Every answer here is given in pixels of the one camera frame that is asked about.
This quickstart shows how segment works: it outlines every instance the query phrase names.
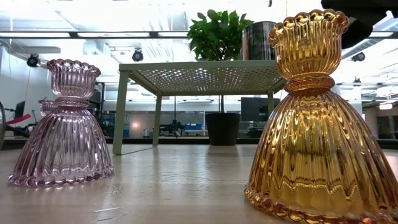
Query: red object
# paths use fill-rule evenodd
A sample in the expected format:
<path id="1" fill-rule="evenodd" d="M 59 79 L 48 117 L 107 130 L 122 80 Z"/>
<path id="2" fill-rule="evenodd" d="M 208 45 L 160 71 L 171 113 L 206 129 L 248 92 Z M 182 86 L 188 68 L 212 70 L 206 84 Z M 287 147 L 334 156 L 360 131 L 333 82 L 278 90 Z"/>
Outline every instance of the red object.
<path id="1" fill-rule="evenodd" d="M 29 119 L 30 117 L 31 117 L 31 115 L 27 114 L 27 115 L 21 116 L 20 118 L 13 119 L 11 121 L 7 121 L 6 125 L 12 125 L 12 124 L 20 123 L 20 122 L 25 121 L 26 119 Z"/>

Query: ceiling light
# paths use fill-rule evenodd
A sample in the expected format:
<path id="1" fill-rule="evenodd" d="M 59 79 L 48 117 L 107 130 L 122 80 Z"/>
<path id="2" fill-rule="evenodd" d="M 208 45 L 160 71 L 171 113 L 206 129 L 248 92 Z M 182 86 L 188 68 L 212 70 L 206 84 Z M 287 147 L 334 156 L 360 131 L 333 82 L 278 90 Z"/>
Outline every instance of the ceiling light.
<path id="1" fill-rule="evenodd" d="M 113 86 L 118 86 L 119 82 L 106 82 L 104 83 L 105 85 L 113 85 Z M 127 85 L 135 85 L 135 83 L 129 82 Z"/>
<path id="2" fill-rule="evenodd" d="M 179 101 L 178 103 L 185 103 L 185 104 L 190 104 L 190 103 L 212 103 L 212 100 L 185 100 L 185 101 Z"/>
<path id="3" fill-rule="evenodd" d="M 68 32 L 0 32 L 0 37 L 11 37 L 11 38 L 69 37 L 69 33 Z"/>
<path id="4" fill-rule="evenodd" d="M 348 102 L 372 102 L 372 100 L 347 100 Z"/>
<path id="5" fill-rule="evenodd" d="M 394 34 L 393 32 L 386 32 L 386 31 L 372 32 L 371 35 L 369 36 L 369 38 L 372 38 L 372 37 L 390 37 L 393 34 Z"/>
<path id="6" fill-rule="evenodd" d="M 188 32 L 159 32 L 159 37 L 187 37 Z"/>
<path id="7" fill-rule="evenodd" d="M 78 32 L 79 37 L 149 37 L 148 32 Z"/>
<path id="8" fill-rule="evenodd" d="M 379 109 L 380 110 L 389 110 L 392 108 L 392 104 L 390 103 L 386 103 L 386 104 L 380 104 L 379 105 Z"/>
<path id="9" fill-rule="evenodd" d="M 380 85 L 380 83 L 338 83 L 337 85 L 355 85 L 355 86 L 360 86 L 360 85 Z"/>

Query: ribbed glass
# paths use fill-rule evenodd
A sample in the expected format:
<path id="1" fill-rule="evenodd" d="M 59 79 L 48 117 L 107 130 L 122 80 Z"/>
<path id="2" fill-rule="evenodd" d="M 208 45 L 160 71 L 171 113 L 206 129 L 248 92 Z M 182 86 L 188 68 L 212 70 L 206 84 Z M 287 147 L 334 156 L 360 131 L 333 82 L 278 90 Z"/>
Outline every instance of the ribbed glass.
<path id="1" fill-rule="evenodd" d="M 51 186 L 98 180 L 113 174 L 103 132 L 86 109 L 101 72 L 87 63 L 51 60 L 52 90 L 57 108 L 33 130 L 9 183 Z"/>
<path id="2" fill-rule="evenodd" d="M 57 105 L 53 100 L 39 100 L 40 104 L 40 115 L 45 116 L 49 112 L 55 110 Z"/>
<path id="3" fill-rule="evenodd" d="M 398 183 L 355 109 L 330 91 L 348 18 L 300 13 L 270 31 L 289 95 L 272 112 L 257 147 L 246 198 L 307 223 L 395 223 Z"/>

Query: green leaves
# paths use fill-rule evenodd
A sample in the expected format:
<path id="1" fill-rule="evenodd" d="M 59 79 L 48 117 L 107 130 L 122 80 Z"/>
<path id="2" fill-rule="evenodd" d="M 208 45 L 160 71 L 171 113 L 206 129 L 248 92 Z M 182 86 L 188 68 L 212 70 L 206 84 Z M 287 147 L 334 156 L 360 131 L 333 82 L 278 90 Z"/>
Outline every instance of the green leaves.
<path id="1" fill-rule="evenodd" d="M 208 16 L 212 21 L 217 21 L 217 20 L 218 20 L 217 12 L 214 11 L 214 10 L 212 10 L 212 9 L 209 9 L 209 10 L 207 11 L 207 16 Z"/>
<path id="2" fill-rule="evenodd" d="M 189 48 L 196 58 L 204 60 L 231 60 L 239 57 L 242 48 L 242 31 L 253 21 L 240 18 L 236 11 L 207 11 L 207 17 L 198 12 L 200 21 L 192 20 L 187 37 L 191 40 Z"/>
<path id="3" fill-rule="evenodd" d="M 199 17 L 199 19 L 203 19 L 203 20 L 206 19 L 206 16 L 203 15 L 202 13 L 200 13 L 200 12 L 198 12 L 198 17 Z"/>
<path id="4" fill-rule="evenodd" d="M 239 16 L 238 16 L 238 14 L 236 13 L 236 11 L 233 11 L 233 12 L 231 12 L 231 14 L 229 15 L 229 19 L 231 20 L 231 19 L 238 19 L 239 18 Z"/>
<path id="5" fill-rule="evenodd" d="M 222 13 L 221 21 L 228 24 L 228 22 L 229 22 L 228 11 L 224 11 Z"/>
<path id="6" fill-rule="evenodd" d="M 240 20 L 241 23 L 244 21 L 244 18 L 246 17 L 246 15 L 247 15 L 247 13 L 245 13 L 245 14 L 243 14 L 243 15 L 241 16 L 241 20 Z"/>
<path id="7" fill-rule="evenodd" d="M 209 33 L 207 35 L 207 38 L 211 41 L 217 42 L 219 41 L 218 36 L 215 33 Z"/>

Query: fluorescent light panel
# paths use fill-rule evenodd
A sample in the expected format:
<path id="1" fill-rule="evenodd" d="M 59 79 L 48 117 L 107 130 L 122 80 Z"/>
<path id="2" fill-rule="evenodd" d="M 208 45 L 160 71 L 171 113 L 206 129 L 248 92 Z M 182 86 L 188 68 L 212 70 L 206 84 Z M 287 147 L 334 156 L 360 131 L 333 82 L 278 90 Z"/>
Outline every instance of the fluorescent light panel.
<path id="1" fill-rule="evenodd" d="M 398 83 L 337 83 L 336 85 L 361 86 L 361 85 L 398 85 Z"/>
<path id="2" fill-rule="evenodd" d="M 393 32 L 372 32 L 371 35 L 369 36 L 369 38 L 371 37 L 390 37 L 392 36 L 394 33 Z"/>
<path id="3" fill-rule="evenodd" d="M 187 37 L 188 32 L 159 32 L 159 37 Z"/>
<path id="4" fill-rule="evenodd" d="M 395 101 L 391 100 L 347 100 L 349 102 L 383 102 L 383 103 L 393 103 Z"/>
<path id="5" fill-rule="evenodd" d="M 0 32 L 0 37 L 69 37 L 68 32 Z"/>
<path id="6" fill-rule="evenodd" d="M 148 32 L 78 32 L 80 37 L 149 37 Z"/>
<path id="7" fill-rule="evenodd" d="M 380 109 L 380 110 L 389 110 L 389 109 L 392 109 L 392 104 L 390 104 L 390 103 L 380 104 L 380 105 L 379 105 L 379 109 Z"/>
<path id="8" fill-rule="evenodd" d="M 118 82 L 106 82 L 104 83 L 105 85 L 112 85 L 112 86 L 118 86 L 119 83 Z"/>

